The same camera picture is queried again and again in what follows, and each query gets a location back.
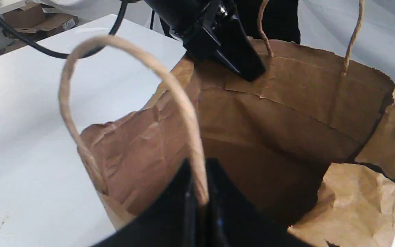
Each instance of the cardboard box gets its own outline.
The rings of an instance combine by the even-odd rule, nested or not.
[[[79,19],[70,14],[47,14],[47,19],[31,28],[15,28],[19,33],[29,34],[35,39],[44,39],[69,30],[79,23]]]
[[[24,7],[3,14],[4,20],[12,27],[31,28],[45,22],[45,14],[39,3],[27,2]]]

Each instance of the white table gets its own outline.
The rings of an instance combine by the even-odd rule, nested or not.
[[[0,14],[25,6],[24,0],[0,0]]]
[[[70,52],[105,34],[116,16],[41,41]],[[182,44],[135,23],[118,31],[172,69]],[[88,246],[114,232],[63,125],[57,92],[64,61],[30,47],[0,57],[0,246]],[[81,131],[144,106],[160,79],[112,48],[81,60],[72,85],[72,113]]]

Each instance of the twisted paper handle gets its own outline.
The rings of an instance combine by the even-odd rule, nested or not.
[[[205,158],[202,147],[201,135],[199,132],[199,124],[197,121],[198,118],[196,117],[196,111],[194,110],[190,99],[188,98],[187,94],[183,90],[176,77],[171,74],[168,69],[158,61],[158,59],[156,59],[150,53],[136,47],[129,41],[116,36],[98,36],[78,45],[68,56],[68,59],[63,68],[59,89],[60,110],[65,125],[80,150],[81,158],[88,163],[88,167],[93,169],[92,172],[94,176],[96,176],[96,178],[104,180],[102,174],[98,170],[95,157],[86,147],[85,143],[80,137],[80,134],[77,131],[77,128],[75,127],[69,108],[70,81],[74,72],[75,63],[81,56],[83,56],[83,54],[99,45],[110,45],[129,53],[136,59],[140,60],[148,68],[152,69],[161,79],[163,79],[163,81],[169,87],[173,99],[179,107],[182,120],[185,122],[188,135],[188,146],[190,148],[191,155],[191,169],[193,179],[195,181],[196,199],[199,205],[201,207],[204,207],[205,205],[207,205],[209,200],[207,176],[205,171]]]
[[[273,53],[271,46],[269,44],[269,39],[266,36],[265,32],[263,31],[263,26],[262,26],[263,14],[265,12],[265,9],[266,9],[266,6],[268,5],[268,3],[269,3],[269,0],[263,0],[262,5],[260,6],[260,9],[259,9],[259,18],[257,19],[257,25],[259,27],[259,33],[260,33],[262,39],[265,41],[265,45],[266,45],[266,49],[268,50],[268,54],[271,57],[273,57],[274,53]],[[343,66],[342,72],[341,72],[342,77],[345,77],[348,73],[348,65],[350,64],[351,49],[353,49],[353,45],[355,44],[356,37],[358,36],[358,33],[362,27],[364,12],[365,12],[365,0],[359,0],[358,21],[356,23],[356,27],[353,31],[353,34],[351,35],[351,39],[350,39],[350,42],[347,47],[347,52],[345,53],[344,66]]]

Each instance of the kraft paper bag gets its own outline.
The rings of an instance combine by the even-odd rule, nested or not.
[[[172,70],[198,114],[205,156],[257,209],[317,247],[389,247],[395,234],[395,81],[349,60],[360,6],[346,58],[252,39],[267,67],[253,83],[187,57]],[[163,83],[141,111],[81,136],[116,228],[155,201],[188,155]]]

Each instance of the paper bag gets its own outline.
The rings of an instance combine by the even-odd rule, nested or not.
[[[183,58],[172,71],[198,113],[205,156],[219,159],[257,209],[314,246],[391,246],[395,81],[349,61],[351,45],[342,58],[251,42],[267,67],[253,83],[210,61],[193,67]],[[143,212],[188,156],[163,84],[143,110],[81,136],[97,173],[79,149],[82,160],[116,227]]]

